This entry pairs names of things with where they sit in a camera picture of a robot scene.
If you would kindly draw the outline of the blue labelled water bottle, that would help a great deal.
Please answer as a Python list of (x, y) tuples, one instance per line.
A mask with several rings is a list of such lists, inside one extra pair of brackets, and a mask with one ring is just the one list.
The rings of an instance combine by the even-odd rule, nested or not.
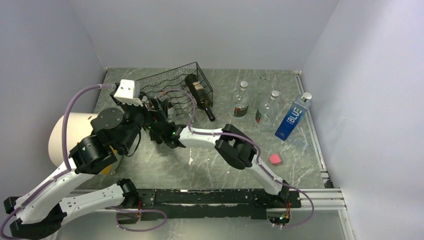
[(309, 92), (299, 94), (291, 104), (274, 135), (285, 141), (301, 121), (303, 116), (307, 113), (311, 104), (312, 95)]

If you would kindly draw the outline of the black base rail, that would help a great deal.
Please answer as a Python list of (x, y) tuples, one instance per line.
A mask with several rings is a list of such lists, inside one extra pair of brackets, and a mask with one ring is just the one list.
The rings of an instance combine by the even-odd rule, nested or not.
[(139, 221), (164, 219), (239, 218), (266, 220), (268, 209), (300, 208), (300, 194), (283, 188), (280, 195), (268, 194), (262, 188), (236, 189), (141, 189), (128, 178), (117, 182), (124, 201), (121, 208), (139, 210), (129, 214)]

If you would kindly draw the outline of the clear red-label bottle silver cap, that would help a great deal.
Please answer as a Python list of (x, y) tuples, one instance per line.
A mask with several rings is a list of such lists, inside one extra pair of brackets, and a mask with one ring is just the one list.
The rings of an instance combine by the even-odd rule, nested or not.
[(248, 113), (250, 106), (250, 95), (248, 92), (248, 86), (249, 84), (247, 81), (241, 81), (238, 88), (233, 92), (231, 96), (229, 114), (235, 119), (242, 119)]

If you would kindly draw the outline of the pink small object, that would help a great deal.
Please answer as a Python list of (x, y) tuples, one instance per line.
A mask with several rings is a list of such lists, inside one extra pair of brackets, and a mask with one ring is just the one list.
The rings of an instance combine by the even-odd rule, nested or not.
[(272, 165), (281, 165), (283, 163), (282, 158), (280, 157), (280, 155), (278, 153), (274, 153), (272, 155), (269, 156), (269, 162)]

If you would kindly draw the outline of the dark green wine bottle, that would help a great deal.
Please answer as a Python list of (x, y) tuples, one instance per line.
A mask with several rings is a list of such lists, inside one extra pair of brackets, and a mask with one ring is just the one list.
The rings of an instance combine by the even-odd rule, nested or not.
[(185, 77), (184, 82), (187, 88), (189, 89), (190, 93), (194, 97), (197, 107), (206, 113), (208, 119), (211, 122), (214, 122), (216, 120), (216, 117), (211, 109), (212, 102), (208, 94), (205, 92), (204, 87), (200, 83), (197, 75), (193, 73), (188, 74)]

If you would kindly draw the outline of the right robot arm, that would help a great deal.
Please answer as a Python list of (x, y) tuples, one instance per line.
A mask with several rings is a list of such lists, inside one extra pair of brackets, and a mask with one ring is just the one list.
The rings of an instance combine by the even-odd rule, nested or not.
[(259, 146), (232, 124), (223, 128), (203, 129), (184, 124), (158, 121), (145, 124), (151, 141), (169, 148), (213, 148), (234, 169), (247, 171), (270, 196), (275, 207), (289, 200), (289, 184), (261, 159)]

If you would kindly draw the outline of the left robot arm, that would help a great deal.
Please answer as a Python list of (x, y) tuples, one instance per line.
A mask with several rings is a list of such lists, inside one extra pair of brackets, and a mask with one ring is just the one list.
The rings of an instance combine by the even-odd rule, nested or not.
[(143, 201), (128, 178), (87, 194), (69, 194), (115, 163), (117, 156), (128, 156), (133, 143), (140, 141), (141, 130), (167, 116), (164, 104), (158, 101), (152, 101), (150, 108), (121, 103), (119, 108), (103, 110), (91, 121), (91, 134), (65, 152), (66, 160), (47, 179), (26, 195), (4, 201), (10, 235), (3, 238), (41, 240), (69, 222), (105, 208), (141, 214)]

